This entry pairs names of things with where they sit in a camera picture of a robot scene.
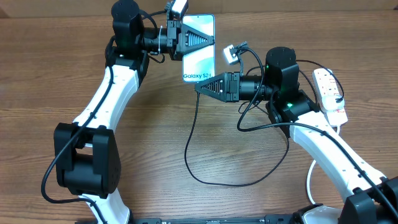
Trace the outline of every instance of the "power strip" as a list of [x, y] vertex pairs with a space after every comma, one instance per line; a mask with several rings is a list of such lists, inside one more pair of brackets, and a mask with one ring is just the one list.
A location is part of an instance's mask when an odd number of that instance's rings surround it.
[[312, 78], [317, 89], [321, 110], [330, 126], [337, 127], [346, 123], [348, 118], [344, 109], [345, 101], [336, 103], [336, 99], [340, 97], [340, 93], [335, 78], [323, 68], [314, 70]]

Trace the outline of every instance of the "white smartphone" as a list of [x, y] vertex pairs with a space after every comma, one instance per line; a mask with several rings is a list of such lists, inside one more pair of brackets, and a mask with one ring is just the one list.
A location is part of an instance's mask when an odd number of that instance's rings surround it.
[[[197, 31], [215, 37], [215, 18], [211, 14], [186, 15], [182, 19]], [[215, 75], [215, 45], [186, 54], [182, 58], [182, 80], [200, 82]]]

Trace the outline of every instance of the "wooden table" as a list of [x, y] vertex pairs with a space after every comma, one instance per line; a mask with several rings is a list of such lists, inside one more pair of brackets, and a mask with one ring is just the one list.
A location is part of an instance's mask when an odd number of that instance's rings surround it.
[[[164, 24], [162, 16], [156, 17]], [[341, 135], [388, 177], [398, 175], [398, 13], [275, 12], [216, 15], [217, 73], [227, 67], [221, 49], [248, 41], [265, 60], [276, 46], [297, 58], [330, 67], [344, 86], [349, 122]], [[92, 214], [84, 203], [52, 205], [40, 194], [53, 159], [53, 131], [70, 123], [88, 104], [103, 78], [104, 47], [113, 34], [111, 17], [0, 20], [0, 223], [73, 223]], [[244, 56], [245, 70], [256, 66]], [[309, 205], [305, 178], [312, 158], [290, 143], [285, 161], [266, 180], [245, 188], [209, 186], [192, 179], [183, 150], [192, 125], [196, 94], [181, 81], [181, 63], [151, 62], [147, 76], [119, 122], [122, 162], [119, 191], [135, 217], [255, 217], [292, 213]], [[311, 74], [316, 67], [301, 63]], [[308, 83], [301, 87], [312, 96]], [[285, 151], [279, 129], [236, 130], [240, 103], [203, 96], [188, 152], [202, 180], [243, 184], [262, 177]], [[258, 110], [245, 126], [266, 124]], [[47, 184], [53, 198], [73, 198]], [[319, 167], [312, 179], [317, 202], [340, 207], [341, 198]]]

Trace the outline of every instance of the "wood grain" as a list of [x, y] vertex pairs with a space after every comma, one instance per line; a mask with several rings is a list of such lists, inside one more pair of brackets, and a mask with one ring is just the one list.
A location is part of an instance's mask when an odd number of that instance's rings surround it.
[[[0, 8], [11, 18], [108, 16], [116, 0], [0, 0]], [[166, 0], [136, 0], [148, 13], [162, 10]], [[396, 0], [189, 0], [188, 12], [297, 12], [393, 10]]]
[[[346, 92], [349, 122], [341, 135], [372, 166], [395, 177], [397, 21], [396, 11], [216, 15], [217, 72], [238, 70], [226, 66], [221, 49], [244, 40], [263, 60], [272, 47], [287, 46], [298, 58], [332, 68]], [[80, 114], [102, 80], [111, 22], [110, 17], [0, 20], [0, 30], [6, 30], [0, 35], [0, 223], [92, 218], [84, 203], [47, 203], [40, 183], [53, 159], [54, 128]], [[256, 66], [249, 55], [244, 60], [246, 70]], [[301, 63], [300, 68], [310, 75], [316, 67]], [[299, 81], [312, 95], [305, 79]], [[236, 189], [193, 180], [183, 150], [195, 100], [193, 85], [181, 81], [180, 62], [167, 60], [150, 64], [140, 90], [128, 103], [116, 132], [123, 167], [119, 190], [136, 217], [253, 217], [292, 213], [309, 204], [305, 177], [312, 159], [292, 142], [285, 161], [257, 185]], [[282, 157], [285, 140], [278, 129], [236, 130], [238, 107], [201, 97], [188, 152], [200, 179], [254, 181]], [[252, 110], [245, 126], [268, 122], [264, 114]], [[342, 205], [319, 168], [312, 187], [317, 202]], [[54, 198], [73, 197], [57, 185], [55, 174], [47, 191]]]

